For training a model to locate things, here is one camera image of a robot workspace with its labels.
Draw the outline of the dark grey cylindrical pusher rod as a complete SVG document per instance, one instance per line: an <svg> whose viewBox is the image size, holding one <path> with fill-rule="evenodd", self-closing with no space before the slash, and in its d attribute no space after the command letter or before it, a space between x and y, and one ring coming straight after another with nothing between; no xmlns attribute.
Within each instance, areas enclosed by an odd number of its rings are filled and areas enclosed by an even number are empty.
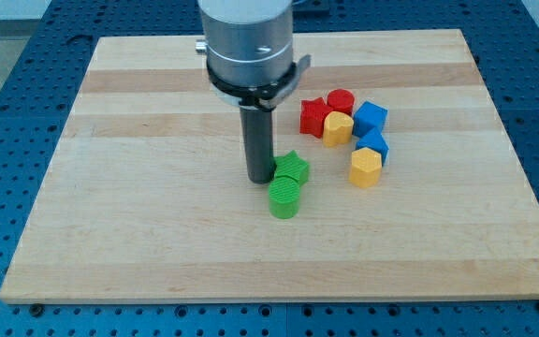
<svg viewBox="0 0 539 337"><path fill-rule="evenodd" d="M272 112L240 107L240 123L248 178L268 183L275 170Z"/></svg>

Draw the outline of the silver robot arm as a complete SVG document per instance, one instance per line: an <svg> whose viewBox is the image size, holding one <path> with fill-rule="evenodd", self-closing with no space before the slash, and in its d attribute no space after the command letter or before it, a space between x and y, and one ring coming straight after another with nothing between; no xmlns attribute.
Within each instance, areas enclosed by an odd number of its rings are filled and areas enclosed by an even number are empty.
<svg viewBox="0 0 539 337"><path fill-rule="evenodd" d="M240 109L248 178L265 184L275 171L273 111L298 87L311 65L294 60L289 0L198 0L209 81L219 97Z"/></svg>

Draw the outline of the black pusher mounting flange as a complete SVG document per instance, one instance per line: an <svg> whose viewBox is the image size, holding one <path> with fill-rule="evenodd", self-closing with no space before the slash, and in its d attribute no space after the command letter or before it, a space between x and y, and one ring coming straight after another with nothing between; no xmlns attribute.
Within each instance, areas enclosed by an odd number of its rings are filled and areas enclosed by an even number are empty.
<svg viewBox="0 0 539 337"><path fill-rule="evenodd" d="M207 74L216 95L228 105L257 110L274 110L298 87L302 74L311 66L312 56L305 54L297 63L292 62L278 80L261 86L237 86L226 82L207 65Z"/></svg>

